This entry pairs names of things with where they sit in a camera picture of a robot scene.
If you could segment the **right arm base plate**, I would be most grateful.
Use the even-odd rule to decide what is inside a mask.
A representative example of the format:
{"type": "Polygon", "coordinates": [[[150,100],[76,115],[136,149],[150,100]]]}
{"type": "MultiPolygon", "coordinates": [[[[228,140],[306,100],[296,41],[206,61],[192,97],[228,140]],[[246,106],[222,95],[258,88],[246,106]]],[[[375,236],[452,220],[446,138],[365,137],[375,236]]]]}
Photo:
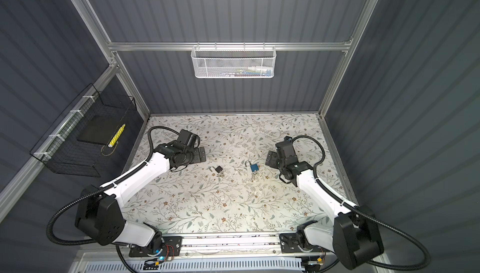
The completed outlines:
{"type": "Polygon", "coordinates": [[[298,233],[282,233],[279,235],[282,253],[325,253],[319,247],[311,245],[304,236],[298,233]]]}

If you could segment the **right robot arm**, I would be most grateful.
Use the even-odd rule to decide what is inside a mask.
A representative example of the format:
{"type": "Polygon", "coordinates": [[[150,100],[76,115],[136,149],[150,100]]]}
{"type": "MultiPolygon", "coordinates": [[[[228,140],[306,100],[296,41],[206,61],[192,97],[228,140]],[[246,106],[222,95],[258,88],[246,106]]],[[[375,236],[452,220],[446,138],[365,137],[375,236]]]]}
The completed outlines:
{"type": "Polygon", "coordinates": [[[283,183],[306,193],[333,225],[326,227],[315,220],[301,224],[294,234],[287,235],[292,237],[287,240],[288,246],[297,246],[302,251],[315,248],[330,251],[349,270],[383,254],[385,248],[377,224],[351,211],[350,207],[357,205],[324,183],[316,166],[298,160],[294,142],[301,138],[286,136],[276,143],[276,150],[268,152],[266,165],[280,172],[283,183]]]}

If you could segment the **blue padlock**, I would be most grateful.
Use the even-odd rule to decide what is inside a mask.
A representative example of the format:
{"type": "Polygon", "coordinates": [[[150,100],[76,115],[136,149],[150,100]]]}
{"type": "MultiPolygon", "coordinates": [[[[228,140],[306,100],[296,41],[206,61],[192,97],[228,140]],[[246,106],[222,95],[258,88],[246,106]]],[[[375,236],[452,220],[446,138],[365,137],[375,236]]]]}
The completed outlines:
{"type": "Polygon", "coordinates": [[[251,161],[246,161],[246,162],[245,162],[245,166],[248,167],[248,168],[250,168],[250,170],[251,170],[252,173],[256,173],[256,172],[258,172],[258,171],[260,170],[258,164],[256,164],[256,163],[253,164],[251,161]]]}

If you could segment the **small black padlock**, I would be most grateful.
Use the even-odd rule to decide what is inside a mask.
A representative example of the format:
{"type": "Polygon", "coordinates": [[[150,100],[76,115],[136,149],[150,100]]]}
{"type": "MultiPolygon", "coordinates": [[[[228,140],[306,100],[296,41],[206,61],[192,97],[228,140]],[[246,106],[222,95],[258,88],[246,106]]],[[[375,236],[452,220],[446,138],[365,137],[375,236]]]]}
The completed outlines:
{"type": "Polygon", "coordinates": [[[212,173],[216,173],[216,174],[218,174],[218,175],[220,175],[220,176],[223,175],[223,168],[222,168],[221,166],[216,166],[216,167],[210,166],[210,167],[209,167],[209,170],[210,170],[212,173]]]}

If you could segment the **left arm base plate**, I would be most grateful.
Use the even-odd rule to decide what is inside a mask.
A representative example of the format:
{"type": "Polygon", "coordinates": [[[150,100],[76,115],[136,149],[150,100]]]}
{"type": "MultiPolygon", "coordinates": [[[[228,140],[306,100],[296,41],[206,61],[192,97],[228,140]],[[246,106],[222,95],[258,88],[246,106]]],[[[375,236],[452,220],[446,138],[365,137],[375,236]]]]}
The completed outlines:
{"type": "Polygon", "coordinates": [[[154,238],[145,247],[135,246],[130,249],[130,258],[167,258],[180,255],[183,238],[181,236],[163,236],[154,238]]]}

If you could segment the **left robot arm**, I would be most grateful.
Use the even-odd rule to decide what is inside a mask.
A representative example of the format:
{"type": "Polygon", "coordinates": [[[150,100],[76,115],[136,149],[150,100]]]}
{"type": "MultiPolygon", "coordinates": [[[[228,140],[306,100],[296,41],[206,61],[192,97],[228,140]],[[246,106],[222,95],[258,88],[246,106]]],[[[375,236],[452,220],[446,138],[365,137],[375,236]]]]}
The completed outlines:
{"type": "Polygon", "coordinates": [[[149,153],[144,161],[100,188],[89,187],[83,194],[93,194],[77,208],[75,227],[102,246],[131,244],[158,253],[163,246],[162,233],[146,223],[124,218],[121,209],[157,177],[190,164],[206,161],[200,137],[185,129],[154,126],[148,130],[149,153]]]}

